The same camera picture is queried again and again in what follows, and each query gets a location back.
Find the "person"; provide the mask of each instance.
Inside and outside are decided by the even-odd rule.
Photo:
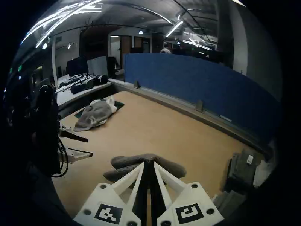
[[[171,54],[172,52],[171,52],[167,47],[168,47],[168,44],[165,43],[165,44],[164,44],[164,48],[161,49],[160,53],[168,53],[168,54]]]

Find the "white desk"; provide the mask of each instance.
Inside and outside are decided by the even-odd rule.
[[[59,78],[59,84],[62,83],[64,80],[66,80],[66,78],[68,78],[69,76],[68,75],[65,75],[61,78]],[[107,84],[104,84],[104,85],[99,85],[99,86],[94,86],[93,88],[91,89],[88,89],[88,90],[83,90],[81,92],[78,92],[76,94],[73,94],[70,90],[70,88],[68,88],[67,90],[65,91],[60,91],[58,92],[58,99],[57,99],[57,102],[58,102],[58,105],[59,105],[59,109],[63,108],[64,106],[66,106],[67,104],[83,97],[83,96],[86,96],[92,92],[96,92],[98,90],[101,90],[101,89],[104,89],[108,86],[110,86],[111,83],[110,82],[107,82]]]

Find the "computer monitor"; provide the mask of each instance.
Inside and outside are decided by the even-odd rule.
[[[67,67],[69,77],[89,72],[87,59],[84,56],[68,61]]]

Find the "white label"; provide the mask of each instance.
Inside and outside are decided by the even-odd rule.
[[[247,164],[251,165],[252,161],[253,161],[253,156],[249,155],[248,159],[247,159]]]

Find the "tabletop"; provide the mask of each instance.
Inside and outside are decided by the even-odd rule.
[[[91,158],[70,165],[62,178],[53,178],[58,195],[71,217],[75,217],[95,186],[108,182],[103,173],[112,170],[115,156],[154,153],[184,166],[185,183],[199,182],[212,198],[220,192],[228,161],[244,144],[208,125],[151,100],[122,91],[113,95],[125,105],[108,121],[89,131],[76,132],[88,143],[63,138],[65,146],[93,152]],[[74,115],[61,120],[74,128]],[[176,194],[167,188],[171,198]]]

